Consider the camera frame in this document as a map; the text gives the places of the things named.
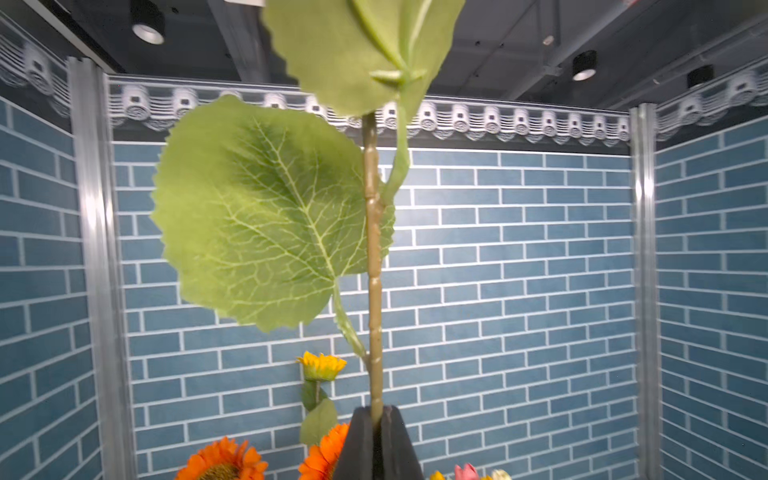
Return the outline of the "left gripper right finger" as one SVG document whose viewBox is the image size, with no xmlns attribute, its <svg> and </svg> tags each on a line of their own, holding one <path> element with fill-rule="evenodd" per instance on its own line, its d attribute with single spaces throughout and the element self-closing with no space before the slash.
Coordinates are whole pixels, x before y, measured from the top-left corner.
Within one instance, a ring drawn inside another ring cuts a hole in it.
<svg viewBox="0 0 768 480">
<path fill-rule="evenodd" d="M 424 474 L 400 410 L 385 406 L 379 433 L 379 478 L 423 480 Z"/>
</svg>

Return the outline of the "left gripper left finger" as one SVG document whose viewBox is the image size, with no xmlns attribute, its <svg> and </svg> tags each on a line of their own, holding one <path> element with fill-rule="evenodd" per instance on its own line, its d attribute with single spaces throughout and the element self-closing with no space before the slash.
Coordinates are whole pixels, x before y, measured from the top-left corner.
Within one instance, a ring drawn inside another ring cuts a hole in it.
<svg viewBox="0 0 768 480">
<path fill-rule="evenodd" d="M 337 461 L 333 480 L 372 480 L 374 431 L 369 407 L 357 408 Z"/>
</svg>

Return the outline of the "yellow sunflower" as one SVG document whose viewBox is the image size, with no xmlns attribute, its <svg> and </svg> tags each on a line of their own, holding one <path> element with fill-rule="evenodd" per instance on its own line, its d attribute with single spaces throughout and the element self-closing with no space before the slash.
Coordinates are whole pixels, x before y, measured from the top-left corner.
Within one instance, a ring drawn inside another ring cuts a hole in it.
<svg viewBox="0 0 768 480">
<path fill-rule="evenodd" d="M 287 73 L 362 123 L 354 143 L 318 114 L 225 95 L 171 129 L 152 218 L 189 302 L 264 332 L 326 306 L 383 417 L 382 280 L 408 126 L 452 45 L 460 1 L 269 1 Z"/>
<path fill-rule="evenodd" d="M 301 402 L 307 414 L 300 427 L 300 442 L 318 445 L 338 423 L 334 402 L 323 385 L 334 381 L 346 366 L 346 361 L 335 356 L 314 355 L 305 352 L 297 358 L 303 374 Z"/>
</svg>

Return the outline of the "pink tulip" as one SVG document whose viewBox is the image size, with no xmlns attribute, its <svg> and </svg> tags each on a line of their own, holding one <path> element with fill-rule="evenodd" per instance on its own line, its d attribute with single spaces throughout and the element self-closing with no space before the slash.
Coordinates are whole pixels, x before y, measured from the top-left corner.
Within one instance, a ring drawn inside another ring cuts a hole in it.
<svg viewBox="0 0 768 480">
<path fill-rule="evenodd" d="M 454 467 L 454 479 L 455 480 L 479 480 L 480 475 L 478 474 L 475 467 L 470 463 L 465 463 L 463 466 L 456 465 Z"/>
</svg>

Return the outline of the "orange gerbera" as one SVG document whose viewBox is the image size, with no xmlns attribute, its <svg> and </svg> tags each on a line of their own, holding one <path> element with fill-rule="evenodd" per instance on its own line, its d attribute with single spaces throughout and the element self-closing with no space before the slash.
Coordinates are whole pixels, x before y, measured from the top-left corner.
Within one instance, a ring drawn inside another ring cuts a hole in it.
<svg viewBox="0 0 768 480">
<path fill-rule="evenodd" d="M 300 480 L 331 480 L 340 459 L 349 424 L 338 424 L 322 438 L 318 445 L 309 449 L 309 454 L 299 466 Z"/>
<path fill-rule="evenodd" d="M 247 440 L 238 443 L 224 437 L 191 455 L 175 479 L 264 480 L 267 468 L 268 463 Z"/>
</svg>

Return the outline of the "white lace trim strip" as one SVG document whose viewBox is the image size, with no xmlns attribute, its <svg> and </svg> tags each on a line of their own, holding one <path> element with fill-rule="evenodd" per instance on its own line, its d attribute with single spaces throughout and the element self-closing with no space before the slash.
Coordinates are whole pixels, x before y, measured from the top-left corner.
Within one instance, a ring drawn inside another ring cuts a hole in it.
<svg viewBox="0 0 768 480">
<path fill-rule="evenodd" d="M 1 38 L 1 80 L 13 88 L 36 89 L 60 116 L 69 116 L 66 67 L 35 43 L 9 36 Z M 340 131 L 357 130 L 362 125 L 358 118 L 341 116 L 321 105 L 311 94 L 261 87 L 216 88 L 125 81 L 112 86 L 108 95 L 108 110 L 115 127 L 132 121 L 150 130 L 163 132 L 187 112 L 222 96 L 234 96 L 245 103 L 265 108 L 308 112 Z M 662 105 L 655 129 L 656 138 L 665 142 L 684 127 L 713 125 L 734 108 L 764 107 L 766 104 L 767 63 L 760 60 Z M 440 140 L 463 135 L 471 141 L 488 137 L 501 142 L 524 139 L 535 144 L 550 139 L 558 145 L 579 142 L 589 146 L 601 142 L 607 147 L 629 143 L 631 139 L 630 118 L 622 112 L 436 97 L 423 100 L 407 126 L 409 137 L 421 133 L 431 134 Z"/>
</svg>

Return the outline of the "ceiling spot light right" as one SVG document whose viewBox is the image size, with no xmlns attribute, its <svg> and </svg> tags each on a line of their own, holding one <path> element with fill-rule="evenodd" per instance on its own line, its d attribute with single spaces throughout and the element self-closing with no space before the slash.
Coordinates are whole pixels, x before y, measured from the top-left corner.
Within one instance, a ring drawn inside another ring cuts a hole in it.
<svg viewBox="0 0 768 480">
<path fill-rule="evenodd" d="M 598 55 L 595 50 L 579 53 L 572 60 L 572 80 L 582 82 L 592 78 L 597 73 Z"/>
</svg>

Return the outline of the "ceiling spot light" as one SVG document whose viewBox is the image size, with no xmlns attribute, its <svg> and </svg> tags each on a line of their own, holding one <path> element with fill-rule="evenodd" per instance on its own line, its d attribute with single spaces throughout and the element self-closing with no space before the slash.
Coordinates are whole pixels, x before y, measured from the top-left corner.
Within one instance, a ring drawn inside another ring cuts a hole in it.
<svg viewBox="0 0 768 480">
<path fill-rule="evenodd" d="M 579 53 L 572 60 L 572 80 L 582 82 L 592 78 L 597 73 L 598 55 L 595 50 Z"/>
<path fill-rule="evenodd" d="M 162 45 L 165 41 L 165 17 L 151 0 L 131 0 L 130 17 L 133 33 L 141 40 Z"/>
</svg>

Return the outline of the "ceiling spot light left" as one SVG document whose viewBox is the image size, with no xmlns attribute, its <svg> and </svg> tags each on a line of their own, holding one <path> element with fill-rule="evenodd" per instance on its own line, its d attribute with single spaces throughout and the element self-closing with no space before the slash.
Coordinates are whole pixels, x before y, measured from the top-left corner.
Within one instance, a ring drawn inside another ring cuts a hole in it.
<svg viewBox="0 0 768 480">
<path fill-rule="evenodd" d="M 165 41 L 165 17 L 151 0 L 131 0 L 130 17 L 133 33 L 141 40 L 162 45 Z"/>
</svg>

